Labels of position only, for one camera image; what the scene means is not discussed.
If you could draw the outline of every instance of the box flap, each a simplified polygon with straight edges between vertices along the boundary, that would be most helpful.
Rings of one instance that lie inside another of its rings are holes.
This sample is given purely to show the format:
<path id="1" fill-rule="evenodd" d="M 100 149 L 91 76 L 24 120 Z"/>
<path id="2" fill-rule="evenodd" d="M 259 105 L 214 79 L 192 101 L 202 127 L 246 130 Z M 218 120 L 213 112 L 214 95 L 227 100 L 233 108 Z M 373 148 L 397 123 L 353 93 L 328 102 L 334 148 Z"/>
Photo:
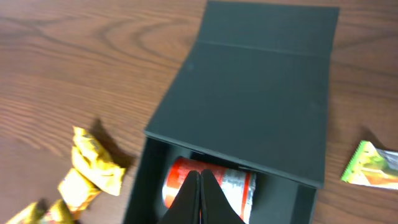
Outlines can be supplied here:
<path id="1" fill-rule="evenodd" d="M 322 187 L 338 9 L 208 2 L 146 133 Z"/>

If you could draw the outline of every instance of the candy packet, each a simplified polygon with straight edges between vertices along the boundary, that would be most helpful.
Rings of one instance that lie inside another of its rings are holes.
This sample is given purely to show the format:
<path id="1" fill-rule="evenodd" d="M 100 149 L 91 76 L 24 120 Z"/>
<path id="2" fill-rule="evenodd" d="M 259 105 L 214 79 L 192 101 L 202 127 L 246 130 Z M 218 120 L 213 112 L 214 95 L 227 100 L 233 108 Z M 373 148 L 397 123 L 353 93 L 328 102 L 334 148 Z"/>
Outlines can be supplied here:
<path id="1" fill-rule="evenodd" d="M 101 190 L 118 196 L 124 168 L 116 165 L 103 146 L 83 128 L 74 127 L 72 163 L 75 169 Z"/>
<path id="2" fill-rule="evenodd" d="M 34 202 L 12 217 L 6 224 L 37 223 L 44 213 L 45 210 L 40 208 L 39 203 Z"/>
<path id="3" fill-rule="evenodd" d="M 351 184 L 398 190 L 398 152 L 376 149 L 371 142 L 361 141 L 341 179 Z"/>
<path id="4" fill-rule="evenodd" d="M 80 218 L 80 214 L 101 191 L 76 169 L 70 169 L 61 181 L 58 190 L 67 204 L 73 219 Z"/>
<path id="5" fill-rule="evenodd" d="M 65 202 L 59 199 L 40 219 L 38 224 L 74 224 L 74 221 Z"/>

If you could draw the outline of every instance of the wooden table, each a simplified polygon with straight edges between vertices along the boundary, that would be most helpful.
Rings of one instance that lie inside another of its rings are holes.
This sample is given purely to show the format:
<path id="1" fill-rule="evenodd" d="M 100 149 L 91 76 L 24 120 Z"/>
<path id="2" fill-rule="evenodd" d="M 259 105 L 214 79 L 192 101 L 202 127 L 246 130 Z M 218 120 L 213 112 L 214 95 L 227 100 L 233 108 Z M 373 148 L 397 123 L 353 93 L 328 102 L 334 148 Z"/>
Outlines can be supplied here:
<path id="1" fill-rule="evenodd" d="M 398 149 L 398 2 L 339 6 L 330 64 L 325 189 L 314 223 L 398 223 L 398 191 L 339 181 L 360 139 Z M 72 126 L 94 131 L 131 169 L 83 223 L 121 223 L 144 129 L 198 32 L 205 0 L 0 2 L 0 222 L 56 187 Z"/>

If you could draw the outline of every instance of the open box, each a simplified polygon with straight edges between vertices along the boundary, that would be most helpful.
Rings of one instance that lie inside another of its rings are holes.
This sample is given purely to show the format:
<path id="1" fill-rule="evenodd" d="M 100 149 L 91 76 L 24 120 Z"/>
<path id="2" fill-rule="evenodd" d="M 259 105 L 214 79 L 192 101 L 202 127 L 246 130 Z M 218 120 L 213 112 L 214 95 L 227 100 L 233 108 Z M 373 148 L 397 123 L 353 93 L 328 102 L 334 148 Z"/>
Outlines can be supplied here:
<path id="1" fill-rule="evenodd" d="M 153 115 L 125 223 L 157 223 L 182 156 L 257 173 L 250 224 L 310 223 L 323 187 L 338 9 L 208 2 Z"/>

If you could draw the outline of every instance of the black object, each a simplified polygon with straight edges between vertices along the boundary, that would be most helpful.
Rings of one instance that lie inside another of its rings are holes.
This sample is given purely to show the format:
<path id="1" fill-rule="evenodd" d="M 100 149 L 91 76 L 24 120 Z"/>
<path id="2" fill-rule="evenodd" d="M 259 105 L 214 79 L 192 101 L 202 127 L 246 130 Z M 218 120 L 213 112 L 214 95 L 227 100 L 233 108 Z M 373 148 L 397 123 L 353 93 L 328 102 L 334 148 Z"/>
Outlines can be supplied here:
<path id="1" fill-rule="evenodd" d="M 210 170 L 190 171 L 172 206 L 157 224 L 244 224 Z"/>
<path id="2" fill-rule="evenodd" d="M 257 171 L 250 224 L 310 223 L 323 187 L 338 8 L 209 1 L 146 129 L 125 223 L 157 223 L 178 156 Z"/>

